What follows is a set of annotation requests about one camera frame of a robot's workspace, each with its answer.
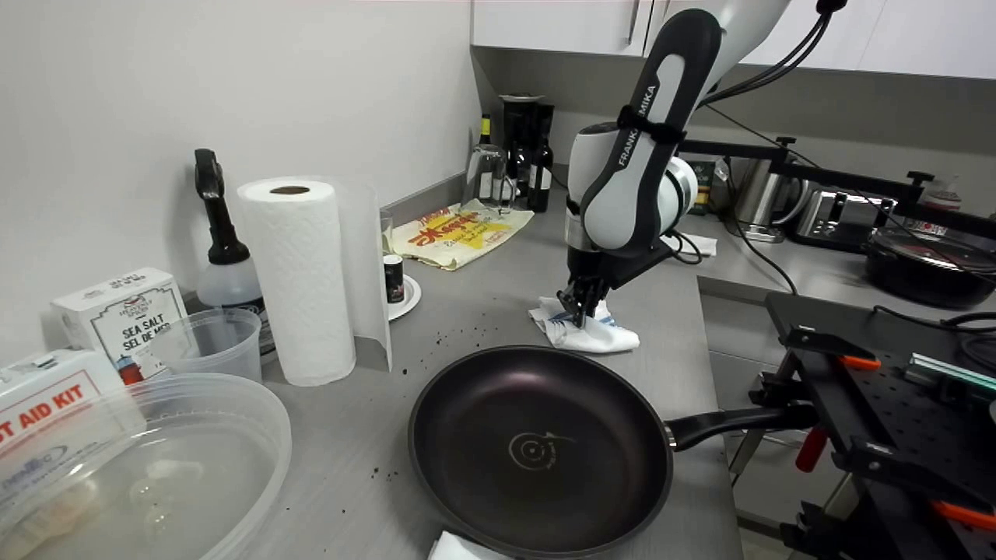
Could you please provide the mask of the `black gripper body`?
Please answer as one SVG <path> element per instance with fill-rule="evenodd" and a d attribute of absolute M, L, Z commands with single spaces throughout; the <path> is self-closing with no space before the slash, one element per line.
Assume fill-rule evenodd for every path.
<path fill-rule="evenodd" d="M 667 257 L 662 248 L 570 248 L 566 295 L 604 300 Z"/>

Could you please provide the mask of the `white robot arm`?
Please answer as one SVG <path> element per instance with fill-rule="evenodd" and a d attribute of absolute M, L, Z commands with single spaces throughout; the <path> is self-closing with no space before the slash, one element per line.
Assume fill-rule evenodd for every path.
<path fill-rule="evenodd" d="M 669 256 L 669 234 L 693 200 L 677 158 L 700 105 L 764 88 L 797 70 L 847 0 L 813 0 L 814 22 L 776 66 L 733 83 L 720 82 L 756 49 L 790 0 L 669 0 L 643 66 L 613 121 L 573 136 L 566 179 L 566 269 L 558 294 L 583 326 L 611 290 Z"/>

